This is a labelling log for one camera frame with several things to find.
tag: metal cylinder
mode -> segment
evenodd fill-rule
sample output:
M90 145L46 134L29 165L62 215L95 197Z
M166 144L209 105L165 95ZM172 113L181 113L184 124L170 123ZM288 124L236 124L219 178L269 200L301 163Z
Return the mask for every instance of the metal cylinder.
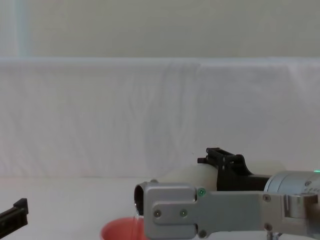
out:
M282 171L268 180L264 191L287 195L300 193L320 194L320 173L313 171Z
M306 219L309 206L318 203L318 196L314 193L301 193L288 195L288 217L294 219Z

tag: red bowl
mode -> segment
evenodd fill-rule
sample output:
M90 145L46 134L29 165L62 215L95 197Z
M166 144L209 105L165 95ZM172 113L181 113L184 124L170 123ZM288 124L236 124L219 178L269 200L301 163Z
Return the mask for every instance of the red bowl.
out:
M144 232L144 219L120 218L106 224L100 232L101 240L148 240Z

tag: bolt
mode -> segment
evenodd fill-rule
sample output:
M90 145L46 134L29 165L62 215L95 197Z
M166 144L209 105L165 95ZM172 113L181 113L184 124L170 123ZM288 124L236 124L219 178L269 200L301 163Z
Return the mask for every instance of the bolt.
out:
M160 211L160 210L156 210L156 211L154 211L153 215L154 215L156 218L160 218L160 217L161 217L161 211Z
M198 195L199 197L203 197L204 195L206 195L206 190L204 188L199 188Z
M185 210L185 209L182 209L181 211L180 211L180 216L181 217L186 217L188 215L188 212L187 212L187 210Z
M265 223L264 224L264 229L267 231L272 231L272 225L270 223Z
M201 230L198 234L199 238L203 239L207 236L207 232L205 230Z
M267 203L271 201L271 197L270 197L270 195L268 195L268 194L264 194L262 198L263 198L263 200L266 201Z

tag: black bracket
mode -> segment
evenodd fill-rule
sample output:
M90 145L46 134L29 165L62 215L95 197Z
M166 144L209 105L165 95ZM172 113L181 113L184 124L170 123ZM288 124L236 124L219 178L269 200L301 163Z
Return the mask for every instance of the black bracket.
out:
M198 164L209 164L218 170L218 191L263 191L270 176L249 171L243 155L234 155L221 148L207 148L207 156Z
M0 239L27 225L28 213L28 201L26 198L21 198L13 204L12 208L0 213Z

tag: black mount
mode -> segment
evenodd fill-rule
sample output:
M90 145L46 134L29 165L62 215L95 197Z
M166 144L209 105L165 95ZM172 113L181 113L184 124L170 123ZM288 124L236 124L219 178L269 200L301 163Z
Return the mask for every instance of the black mount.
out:
M218 170L218 191L264 191L271 176L250 172L243 155L218 147L207 148L206 152L206 157L198 158L198 164L209 164Z
M28 201L21 198L13 207L0 213L0 239L28 224Z

